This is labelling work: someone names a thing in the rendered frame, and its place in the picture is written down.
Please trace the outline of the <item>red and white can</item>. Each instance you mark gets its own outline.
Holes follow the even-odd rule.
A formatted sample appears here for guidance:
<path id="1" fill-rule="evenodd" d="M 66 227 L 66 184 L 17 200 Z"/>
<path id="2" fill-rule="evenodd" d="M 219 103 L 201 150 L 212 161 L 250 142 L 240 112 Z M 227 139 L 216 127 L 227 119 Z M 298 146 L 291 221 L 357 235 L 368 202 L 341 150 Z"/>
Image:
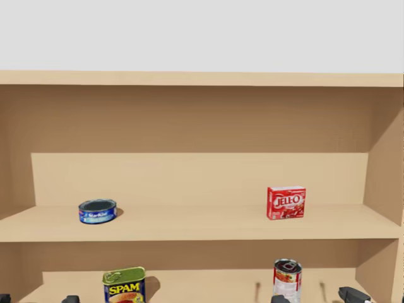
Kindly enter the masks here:
<path id="1" fill-rule="evenodd" d="M 278 259 L 273 269 L 273 295 L 282 295 L 290 303 L 300 303 L 302 266 L 293 259 Z"/>

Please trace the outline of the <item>green and blue rectangular can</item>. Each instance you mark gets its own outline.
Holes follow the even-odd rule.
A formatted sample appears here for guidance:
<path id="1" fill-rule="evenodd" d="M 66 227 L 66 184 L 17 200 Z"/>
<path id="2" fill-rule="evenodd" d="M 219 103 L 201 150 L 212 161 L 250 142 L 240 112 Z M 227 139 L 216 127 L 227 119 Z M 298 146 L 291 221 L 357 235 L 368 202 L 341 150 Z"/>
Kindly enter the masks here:
<path id="1" fill-rule="evenodd" d="M 146 303 L 145 278 L 141 266 L 105 272 L 105 303 Z"/>

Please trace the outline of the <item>blue flat can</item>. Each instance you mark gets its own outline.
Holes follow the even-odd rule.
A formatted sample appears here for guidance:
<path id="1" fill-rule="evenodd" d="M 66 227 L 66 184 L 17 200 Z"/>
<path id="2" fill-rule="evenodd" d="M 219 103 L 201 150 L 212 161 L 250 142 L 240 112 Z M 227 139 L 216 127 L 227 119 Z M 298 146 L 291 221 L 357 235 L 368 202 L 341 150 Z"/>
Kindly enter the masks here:
<path id="1" fill-rule="evenodd" d="M 117 203 L 112 199 L 91 199 L 79 207 L 81 223 L 96 225 L 113 221 L 117 217 Z"/>

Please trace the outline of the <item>red carton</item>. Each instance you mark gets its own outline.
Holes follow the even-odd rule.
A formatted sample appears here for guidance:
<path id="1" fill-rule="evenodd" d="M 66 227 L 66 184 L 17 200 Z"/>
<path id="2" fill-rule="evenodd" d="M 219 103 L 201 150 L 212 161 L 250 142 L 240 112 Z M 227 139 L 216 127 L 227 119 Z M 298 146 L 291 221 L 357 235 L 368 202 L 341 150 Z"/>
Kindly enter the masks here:
<path id="1" fill-rule="evenodd" d="M 267 217 L 270 220 L 303 218 L 306 188 L 302 186 L 268 187 Z"/>

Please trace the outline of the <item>pale wooden shelf unit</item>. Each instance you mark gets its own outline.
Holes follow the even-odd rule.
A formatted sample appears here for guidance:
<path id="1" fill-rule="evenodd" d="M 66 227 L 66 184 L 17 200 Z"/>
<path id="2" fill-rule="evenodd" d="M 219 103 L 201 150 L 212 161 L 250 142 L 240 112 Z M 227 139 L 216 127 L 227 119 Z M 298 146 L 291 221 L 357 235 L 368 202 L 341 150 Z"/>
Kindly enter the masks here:
<path id="1" fill-rule="evenodd" d="M 401 303 L 403 115 L 402 73 L 0 70 L 0 293 L 103 303 L 142 266 L 150 303 L 269 303 L 291 258 L 303 303 Z M 285 186 L 304 217 L 270 220 Z"/>

